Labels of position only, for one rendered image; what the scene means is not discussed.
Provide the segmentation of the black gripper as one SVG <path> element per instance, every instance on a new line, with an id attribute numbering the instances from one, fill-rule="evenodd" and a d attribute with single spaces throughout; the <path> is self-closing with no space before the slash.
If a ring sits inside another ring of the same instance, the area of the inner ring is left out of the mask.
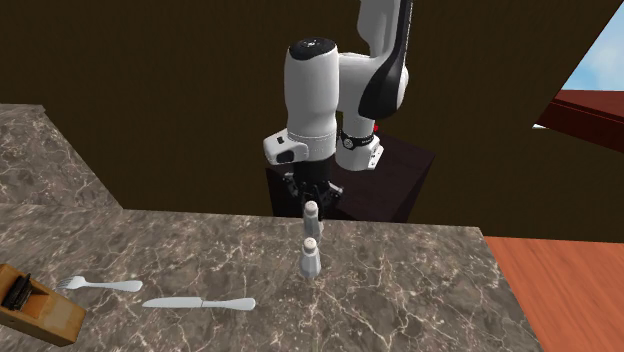
<path id="1" fill-rule="evenodd" d="M 333 184 L 331 178 L 332 158 L 319 161 L 303 161 L 293 164 L 293 173 L 285 173 L 283 182 L 289 195 L 300 200 L 304 192 L 312 193 L 318 188 L 324 206 L 335 206 L 341 199 L 343 188 Z"/>

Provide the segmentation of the white salt shaker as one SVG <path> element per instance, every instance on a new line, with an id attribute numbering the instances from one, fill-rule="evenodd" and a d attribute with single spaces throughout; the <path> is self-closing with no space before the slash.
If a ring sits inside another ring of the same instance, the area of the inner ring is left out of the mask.
<path id="1" fill-rule="evenodd" d="M 319 244 L 323 232 L 323 223 L 320 219 L 319 207 L 313 200 L 307 201 L 304 205 L 303 226 L 305 237 L 313 238 Z"/>
<path id="2" fill-rule="evenodd" d="M 321 271 L 320 252 L 317 241 L 313 237 L 307 237 L 303 240 L 300 272 L 305 278 L 314 278 Z"/>

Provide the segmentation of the dark robot stand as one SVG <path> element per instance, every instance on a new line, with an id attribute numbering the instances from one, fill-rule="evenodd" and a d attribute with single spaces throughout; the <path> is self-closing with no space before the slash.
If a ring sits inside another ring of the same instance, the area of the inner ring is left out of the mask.
<path id="1" fill-rule="evenodd" d="M 343 193 L 326 211 L 326 219 L 408 221 L 435 154 L 386 133 L 378 138 L 383 153 L 373 170 L 349 171 L 330 163 L 330 181 Z"/>

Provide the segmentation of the window with red-brown frame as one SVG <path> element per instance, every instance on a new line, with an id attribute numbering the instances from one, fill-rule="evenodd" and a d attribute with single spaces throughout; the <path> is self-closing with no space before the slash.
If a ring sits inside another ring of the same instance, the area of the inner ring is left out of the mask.
<path id="1" fill-rule="evenodd" d="M 533 128 L 624 153 L 624 2 Z"/>

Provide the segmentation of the silver fork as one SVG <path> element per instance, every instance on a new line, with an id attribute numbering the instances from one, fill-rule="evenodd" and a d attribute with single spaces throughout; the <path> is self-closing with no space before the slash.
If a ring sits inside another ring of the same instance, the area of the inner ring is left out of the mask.
<path id="1" fill-rule="evenodd" d="M 83 287 L 105 288 L 124 292 L 138 292 L 143 287 L 140 280 L 118 281 L 118 282 L 90 282 L 84 276 L 71 276 L 61 280 L 57 285 L 57 289 L 76 290 Z"/>

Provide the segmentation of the silver table knife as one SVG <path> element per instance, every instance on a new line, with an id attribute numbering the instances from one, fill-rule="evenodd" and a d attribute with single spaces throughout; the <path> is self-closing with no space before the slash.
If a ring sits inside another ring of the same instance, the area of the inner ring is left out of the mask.
<path id="1" fill-rule="evenodd" d="M 142 303 L 145 308 L 225 308 L 251 311 L 256 306 L 254 298 L 239 298 L 222 301 L 203 300 L 201 297 L 165 297 L 150 299 Z"/>

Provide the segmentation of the wooden knife block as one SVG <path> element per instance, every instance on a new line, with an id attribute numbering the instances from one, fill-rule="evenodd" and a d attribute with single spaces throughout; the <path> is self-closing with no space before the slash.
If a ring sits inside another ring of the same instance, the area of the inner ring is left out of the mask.
<path id="1" fill-rule="evenodd" d="M 0 324 L 58 347 L 76 342 L 86 310 L 66 297 L 30 279 L 32 292 L 21 310 L 1 305 L 14 282 L 26 274 L 0 264 Z"/>

